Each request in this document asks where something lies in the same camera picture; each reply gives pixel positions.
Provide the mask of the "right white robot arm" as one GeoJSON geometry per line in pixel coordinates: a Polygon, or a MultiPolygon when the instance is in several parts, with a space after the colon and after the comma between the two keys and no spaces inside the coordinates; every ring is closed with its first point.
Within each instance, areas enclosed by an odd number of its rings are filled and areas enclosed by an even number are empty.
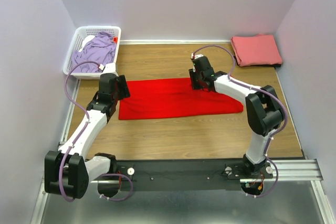
{"type": "Polygon", "coordinates": [[[212,68],[205,71],[189,69],[188,72],[193,89],[224,94],[243,104],[252,135],[240,170],[246,177],[255,177],[265,166],[273,136],[280,130],[280,124],[287,121],[286,108],[274,88],[250,85],[222,71],[214,72],[212,68]]]}

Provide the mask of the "red t shirt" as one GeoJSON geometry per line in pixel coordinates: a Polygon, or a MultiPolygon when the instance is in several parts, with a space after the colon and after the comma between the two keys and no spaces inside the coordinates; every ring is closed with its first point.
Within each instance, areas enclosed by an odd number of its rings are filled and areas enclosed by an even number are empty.
{"type": "Polygon", "coordinates": [[[192,89],[189,78],[128,81],[130,97],[120,101],[119,120],[167,119],[243,112],[227,95],[192,89]]]}

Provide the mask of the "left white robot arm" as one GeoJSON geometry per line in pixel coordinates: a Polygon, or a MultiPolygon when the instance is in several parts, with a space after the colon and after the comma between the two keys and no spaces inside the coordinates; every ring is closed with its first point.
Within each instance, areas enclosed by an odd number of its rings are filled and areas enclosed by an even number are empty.
{"type": "Polygon", "coordinates": [[[102,176],[120,176],[114,155],[98,153],[86,160],[88,150],[98,133],[108,124],[118,101],[129,98],[130,91],[124,75],[104,73],[99,89],[85,109],[85,115],[73,135],[44,159],[45,192],[61,195],[66,201],[80,199],[91,181],[102,176]]]}

